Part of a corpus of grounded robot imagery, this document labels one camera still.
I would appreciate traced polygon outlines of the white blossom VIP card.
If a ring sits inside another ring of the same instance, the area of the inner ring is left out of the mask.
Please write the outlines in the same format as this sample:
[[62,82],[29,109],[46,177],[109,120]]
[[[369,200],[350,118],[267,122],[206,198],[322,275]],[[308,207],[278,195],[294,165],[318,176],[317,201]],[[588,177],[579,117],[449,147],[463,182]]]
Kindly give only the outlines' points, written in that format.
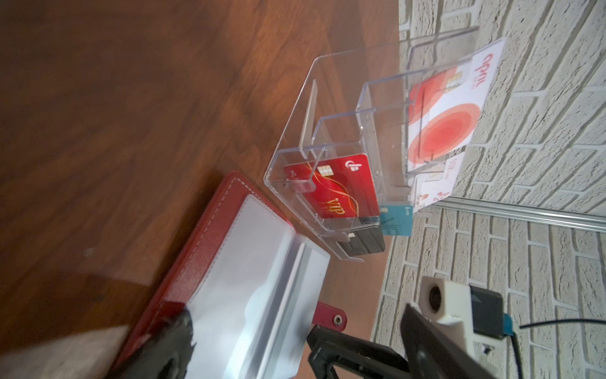
[[466,149],[460,148],[421,168],[413,181],[415,213],[451,196],[465,155]]

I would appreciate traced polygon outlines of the red leather card holder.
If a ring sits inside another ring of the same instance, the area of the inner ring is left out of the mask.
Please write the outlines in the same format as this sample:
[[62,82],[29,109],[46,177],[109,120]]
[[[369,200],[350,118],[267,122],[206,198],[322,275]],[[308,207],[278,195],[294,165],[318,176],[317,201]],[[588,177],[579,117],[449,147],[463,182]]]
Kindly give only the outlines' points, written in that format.
[[[110,371],[188,310],[195,348],[184,378],[248,378],[296,235],[251,181],[228,174]],[[347,316],[319,297],[316,325],[342,332]]]

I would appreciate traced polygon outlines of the white pink circle card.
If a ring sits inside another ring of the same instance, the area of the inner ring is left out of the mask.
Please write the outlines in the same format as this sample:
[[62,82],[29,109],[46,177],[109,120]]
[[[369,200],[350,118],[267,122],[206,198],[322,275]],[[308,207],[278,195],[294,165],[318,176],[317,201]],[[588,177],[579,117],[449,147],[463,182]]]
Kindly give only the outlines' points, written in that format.
[[500,65],[500,38],[410,91],[407,169],[412,171],[470,143]]

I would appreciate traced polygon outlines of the black VIP card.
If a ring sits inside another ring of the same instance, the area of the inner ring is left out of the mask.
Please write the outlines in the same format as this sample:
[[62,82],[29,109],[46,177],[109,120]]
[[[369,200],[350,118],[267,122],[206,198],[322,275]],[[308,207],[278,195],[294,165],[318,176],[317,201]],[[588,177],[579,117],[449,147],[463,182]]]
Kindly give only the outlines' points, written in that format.
[[380,223],[364,224],[355,227],[348,234],[348,242],[338,242],[342,250],[350,257],[382,253],[386,249]]

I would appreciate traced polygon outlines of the white magnetic stripe card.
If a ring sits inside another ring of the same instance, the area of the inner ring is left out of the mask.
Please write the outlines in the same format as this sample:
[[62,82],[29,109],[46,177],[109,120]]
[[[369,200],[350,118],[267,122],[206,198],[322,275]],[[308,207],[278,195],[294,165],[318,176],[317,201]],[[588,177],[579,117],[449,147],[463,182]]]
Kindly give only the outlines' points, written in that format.
[[296,235],[287,267],[257,344],[248,378],[297,375],[331,256],[308,238]]

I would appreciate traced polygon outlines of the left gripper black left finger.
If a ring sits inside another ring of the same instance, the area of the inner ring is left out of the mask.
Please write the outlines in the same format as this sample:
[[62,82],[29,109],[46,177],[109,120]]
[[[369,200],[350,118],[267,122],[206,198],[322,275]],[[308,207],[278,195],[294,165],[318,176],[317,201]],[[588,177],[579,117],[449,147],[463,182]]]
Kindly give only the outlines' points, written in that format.
[[184,378],[194,348],[191,315],[183,310],[107,378]]

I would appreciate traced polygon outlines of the clear acrylic card organizer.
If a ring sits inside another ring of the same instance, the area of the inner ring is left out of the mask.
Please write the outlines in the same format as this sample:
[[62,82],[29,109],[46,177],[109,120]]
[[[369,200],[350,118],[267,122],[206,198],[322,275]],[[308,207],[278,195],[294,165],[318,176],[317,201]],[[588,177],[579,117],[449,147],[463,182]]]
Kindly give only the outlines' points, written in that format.
[[410,91],[476,52],[478,28],[391,42],[316,58],[264,175],[265,185],[339,259],[348,256],[355,227],[372,217],[323,219],[287,179],[284,167],[364,153],[369,158],[378,205],[412,205],[407,169]]

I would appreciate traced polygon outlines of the red card in organizer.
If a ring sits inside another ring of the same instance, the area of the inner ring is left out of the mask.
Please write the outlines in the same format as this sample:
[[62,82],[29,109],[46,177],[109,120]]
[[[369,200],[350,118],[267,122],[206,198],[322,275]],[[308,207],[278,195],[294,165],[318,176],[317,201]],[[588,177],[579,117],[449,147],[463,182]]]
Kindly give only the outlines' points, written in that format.
[[380,214],[369,158],[364,153],[284,167],[286,177],[323,219]]

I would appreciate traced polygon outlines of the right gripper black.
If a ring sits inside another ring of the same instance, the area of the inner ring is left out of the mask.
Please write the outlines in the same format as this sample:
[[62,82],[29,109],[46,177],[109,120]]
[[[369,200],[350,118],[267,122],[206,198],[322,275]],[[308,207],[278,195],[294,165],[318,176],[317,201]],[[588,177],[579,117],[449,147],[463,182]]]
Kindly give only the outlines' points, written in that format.
[[343,369],[361,378],[411,378],[408,362],[390,347],[315,326],[307,336],[309,365],[317,378],[337,378]]

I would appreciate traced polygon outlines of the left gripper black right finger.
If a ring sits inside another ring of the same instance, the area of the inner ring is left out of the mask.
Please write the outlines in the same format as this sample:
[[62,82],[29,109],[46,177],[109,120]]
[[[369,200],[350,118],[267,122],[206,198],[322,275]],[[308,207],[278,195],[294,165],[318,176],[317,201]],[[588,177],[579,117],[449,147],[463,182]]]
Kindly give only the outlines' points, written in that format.
[[405,308],[400,332],[413,378],[494,377],[413,306]]

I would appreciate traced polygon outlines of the teal VIP card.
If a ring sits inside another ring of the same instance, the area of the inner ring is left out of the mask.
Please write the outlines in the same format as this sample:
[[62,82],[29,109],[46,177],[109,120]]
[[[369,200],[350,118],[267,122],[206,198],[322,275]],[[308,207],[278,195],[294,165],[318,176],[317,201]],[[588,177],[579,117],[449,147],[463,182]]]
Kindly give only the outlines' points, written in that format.
[[410,237],[413,232],[413,206],[381,205],[380,226],[383,235]]

